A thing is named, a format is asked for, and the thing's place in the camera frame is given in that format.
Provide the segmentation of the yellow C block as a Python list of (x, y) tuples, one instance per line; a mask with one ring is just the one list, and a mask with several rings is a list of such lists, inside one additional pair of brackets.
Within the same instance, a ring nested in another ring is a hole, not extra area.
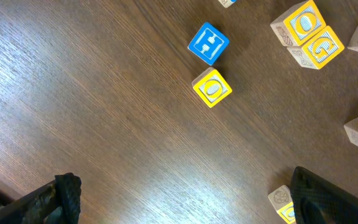
[(287, 224), (296, 224), (295, 211), (293, 207), (293, 200), (290, 195), (290, 189), (286, 185), (282, 185), (270, 194), (268, 199), (278, 215)]

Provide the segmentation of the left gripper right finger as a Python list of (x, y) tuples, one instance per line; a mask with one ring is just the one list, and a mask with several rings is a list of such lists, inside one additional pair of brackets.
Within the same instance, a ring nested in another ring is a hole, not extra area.
[(297, 224), (358, 224), (358, 198), (304, 167), (290, 184)]

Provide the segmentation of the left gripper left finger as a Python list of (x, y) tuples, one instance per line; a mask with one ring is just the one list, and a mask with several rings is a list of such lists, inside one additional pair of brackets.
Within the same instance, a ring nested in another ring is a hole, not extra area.
[(0, 223), (77, 224), (81, 213), (81, 179), (72, 173), (13, 200), (0, 191)]

